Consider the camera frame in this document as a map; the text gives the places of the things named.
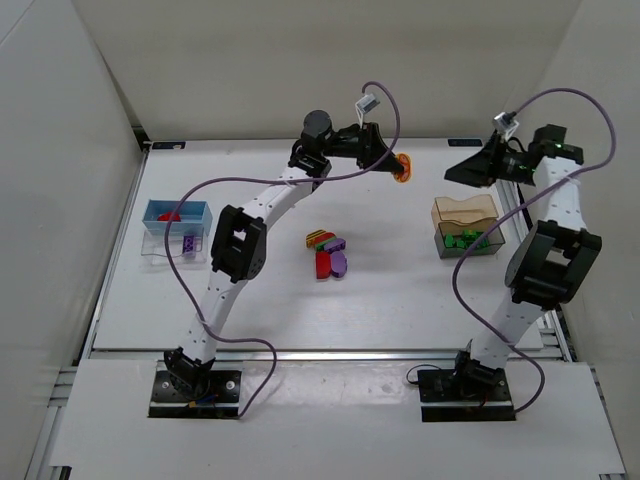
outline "red object in box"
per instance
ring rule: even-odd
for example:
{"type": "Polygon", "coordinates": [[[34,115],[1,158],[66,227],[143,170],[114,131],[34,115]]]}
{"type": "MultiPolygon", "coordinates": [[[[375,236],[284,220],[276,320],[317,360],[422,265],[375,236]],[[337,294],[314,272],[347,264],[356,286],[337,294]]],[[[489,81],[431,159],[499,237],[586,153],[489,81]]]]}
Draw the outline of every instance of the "red object in box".
{"type": "MultiPolygon", "coordinates": [[[[158,217],[158,222],[168,222],[169,219],[171,218],[171,213],[172,212],[167,212],[167,213],[163,213],[162,215],[160,215],[158,217]]],[[[175,216],[173,217],[173,221],[174,222],[180,222],[180,214],[176,213],[175,216]]]]}

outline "red block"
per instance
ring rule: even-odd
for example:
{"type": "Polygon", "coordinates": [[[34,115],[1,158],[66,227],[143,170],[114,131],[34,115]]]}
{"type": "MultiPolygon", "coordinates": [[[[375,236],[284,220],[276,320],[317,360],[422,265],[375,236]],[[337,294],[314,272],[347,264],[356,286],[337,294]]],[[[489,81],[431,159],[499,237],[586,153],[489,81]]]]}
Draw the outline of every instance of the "red block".
{"type": "MultiPolygon", "coordinates": [[[[173,212],[167,212],[167,213],[163,213],[162,215],[158,216],[158,222],[168,222],[169,219],[171,218],[171,214],[173,212]]],[[[174,222],[179,222],[181,221],[180,218],[180,214],[176,213],[175,216],[173,217],[173,221],[174,222]]]]}
{"type": "Polygon", "coordinates": [[[324,280],[331,275],[331,255],[327,252],[316,252],[316,278],[324,280]]]}

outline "purple block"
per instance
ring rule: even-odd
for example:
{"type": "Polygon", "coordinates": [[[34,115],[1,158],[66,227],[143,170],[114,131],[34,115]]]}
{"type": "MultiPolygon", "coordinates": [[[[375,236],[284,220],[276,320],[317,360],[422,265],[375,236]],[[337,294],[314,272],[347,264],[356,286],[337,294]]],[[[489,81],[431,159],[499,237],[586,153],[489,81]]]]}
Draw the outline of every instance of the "purple block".
{"type": "Polygon", "coordinates": [[[182,237],[182,254],[193,255],[196,250],[196,237],[195,235],[185,235],[182,237]]]}
{"type": "Polygon", "coordinates": [[[324,246],[324,251],[328,253],[337,252],[339,250],[344,250],[347,248],[347,242],[344,238],[336,238],[335,240],[330,241],[324,246]]]}
{"type": "Polygon", "coordinates": [[[331,275],[342,278],[345,273],[347,273],[347,257],[340,251],[333,252],[331,254],[331,275]]]}

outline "orange object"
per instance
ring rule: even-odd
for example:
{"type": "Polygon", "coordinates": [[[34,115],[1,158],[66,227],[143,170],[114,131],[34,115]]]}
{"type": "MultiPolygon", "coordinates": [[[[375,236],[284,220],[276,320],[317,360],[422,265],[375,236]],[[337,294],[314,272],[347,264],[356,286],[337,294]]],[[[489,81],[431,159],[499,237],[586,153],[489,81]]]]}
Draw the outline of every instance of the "orange object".
{"type": "Polygon", "coordinates": [[[396,156],[398,157],[398,163],[404,167],[404,172],[394,173],[393,178],[396,179],[396,182],[406,183],[411,179],[411,157],[406,153],[399,153],[396,156]]]}
{"type": "Polygon", "coordinates": [[[316,278],[324,280],[331,275],[331,255],[327,252],[316,252],[316,278]]]}
{"type": "MultiPolygon", "coordinates": [[[[171,213],[172,213],[172,212],[167,212],[167,213],[163,213],[162,215],[160,215],[160,216],[158,217],[158,222],[168,222],[168,221],[169,221],[169,219],[171,218],[171,213]]],[[[179,214],[179,213],[176,213],[176,214],[175,214],[175,216],[173,217],[173,221],[174,221],[174,222],[180,222],[180,221],[182,221],[182,220],[180,219],[180,214],[179,214]]]]}
{"type": "Polygon", "coordinates": [[[316,237],[319,237],[320,235],[322,235],[323,233],[327,233],[326,230],[316,230],[315,232],[311,232],[309,235],[307,235],[307,248],[311,248],[313,247],[313,239],[316,237]]]}

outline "green block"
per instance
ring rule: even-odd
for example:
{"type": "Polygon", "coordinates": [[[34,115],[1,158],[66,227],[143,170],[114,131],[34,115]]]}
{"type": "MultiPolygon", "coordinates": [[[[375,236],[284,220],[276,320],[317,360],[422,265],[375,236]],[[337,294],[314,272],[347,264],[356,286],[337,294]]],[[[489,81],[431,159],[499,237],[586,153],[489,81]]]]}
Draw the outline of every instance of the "green block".
{"type": "Polygon", "coordinates": [[[480,235],[475,230],[465,230],[462,232],[462,239],[467,242],[467,245],[471,245],[480,235]]]}
{"type": "Polygon", "coordinates": [[[324,242],[320,242],[320,243],[316,243],[314,246],[316,248],[316,252],[322,252],[324,251],[324,246],[329,243],[329,242],[333,242],[336,238],[336,236],[333,236],[331,238],[327,238],[324,242]]]}
{"type": "Polygon", "coordinates": [[[450,233],[444,236],[444,246],[446,248],[453,248],[456,246],[456,241],[450,233]]]}

